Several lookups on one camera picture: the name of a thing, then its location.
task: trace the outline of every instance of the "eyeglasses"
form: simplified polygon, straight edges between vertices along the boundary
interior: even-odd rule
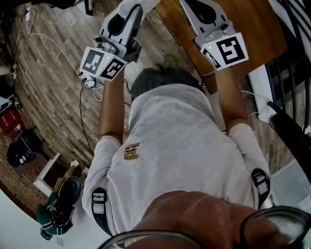
[[[240,249],[303,248],[303,239],[311,228],[311,214],[288,206],[260,210],[241,224]],[[124,232],[107,240],[98,249],[204,249],[185,233],[161,230]]]

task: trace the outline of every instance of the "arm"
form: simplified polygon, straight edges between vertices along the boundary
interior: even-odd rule
[[[248,125],[246,104],[234,73],[230,68],[217,71],[216,81],[219,103],[227,132],[239,123]]]
[[[105,82],[104,98],[99,115],[99,135],[115,137],[120,143],[123,140],[124,129],[124,72],[121,72],[112,82]]]

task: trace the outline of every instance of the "shoulder strap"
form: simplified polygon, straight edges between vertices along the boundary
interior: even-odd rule
[[[265,202],[267,197],[270,194],[271,191],[271,181],[267,177],[266,173],[259,168],[255,168],[252,173],[251,177],[253,180],[253,183],[258,189],[258,196],[259,196],[259,202],[258,202],[258,209],[262,206],[262,204]]]
[[[107,194],[104,188],[98,187],[92,192],[92,213],[97,224],[110,236],[112,236],[107,222],[106,206]]]

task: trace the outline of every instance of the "wooden floor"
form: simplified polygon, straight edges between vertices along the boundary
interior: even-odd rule
[[[36,5],[34,8],[37,11],[37,19],[33,32],[43,33],[54,39],[78,67],[85,47],[98,33],[104,17],[121,1],[94,0],[96,15],[92,17],[85,14],[83,3],[67,10]],[[27,6],[21,6],[19,13],[23,13]],[[35,12],[32,10],[31,14],[31,23],[33,23]],[[16,19],[11,40],[14,41],[16,32],[18,38],[23,36],[16,54],[20,65],[16,93],[23,104],[23,117],[29,126],[37,126],[39,135],[48,144],[46,150],[51,157],[59,151],[62,154],[60,158],[62,165],[68,166],[72,160],[77,159],[82,162],[82,166],[89,166],[92,155],[79,116],[81,79],[74,76],[74,69],[53,42],[37,35],[27,39],[25,21],[22,21],[19,29],[18,24],[19,19]],[[137,40],[143,50],[139,62],[132,64],[126,70],[126,79],[130,87],[138,72],[144,67],[161,63],[168,53],[177,58],[182,68],[196,74],[186,52],[177,44],[177,39],[163,24],[155,10],[142,23]],[[248,89],[244,79],[241,80],[241,85],[243,89]],[[130,97],[128,95],[125,97],[130,103]],[[302,107],[304,97],[301,97],[301,100]],[[247,102],[249,113],[254,112],[249,95],[247,95]],[[81,105],[86,133],[94,149],[98,141],[97,121],[101,102],[94,98],[92,90],[84,89]],[[126,106],[126,126],[128,126],[128,115],[129,107]],[[293,160],[284,143],[267,123],[259,121],[255,115],[250,117],[250,123],[270,163],[272,173]]]

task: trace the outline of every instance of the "eyeglass frame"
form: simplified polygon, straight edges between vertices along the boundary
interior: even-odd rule
[[[236,244],[239,246],[239,248],[250,249],[250,246],[247,244],[247,241],[246,241],[245,236],[244,236],[244,228],[245,228],[246,222],[248,222],[248,220],[252,217],[259,216],[259,215],[262,216],[264,214],[267,214],[269,211],[273,211],[273,212],[276,212],[276,211],[294,212],[294,213],[303,215],[304,217],[307,218],[307,224],[306,224],[306,227],[305,227],[304,231],[302,232],[302,234],[300,234],[300,236],[297,237],[293,243],[285,246],[284,248],[292,248],[292,247],[295,247],[298,243],[302,242],[302,240],[306,236],[307,232],[311,228],[311,214],[309,214],[305,211],[296,209],[294,207],[275,206],[275,207],[271,207],[269,209],[259,210],[259,211],[252,213],[251,215],[247,216],[243,220],[243,222],[241,223],[241,227],[240,227],[240,231],[239,231],[241,242],[239,244]],[[98,249],[109,249],[113,244],[116,244],[116,243],[123,241],[123,240],[127,240],[129,238],[135,238],[135,237],[140,237],[140,236],[161,236],[161,235],[183,238],[185,240],[189,240],[190,242],[194,243],[197,248],[205,249],[205,247],[195,237],[193,237],[189,234],[186,234],[184,232],[167,231],[167,230],[132,230],[132,231],[122,232],[120,234],[117,234],[117,235],[109,238]]]

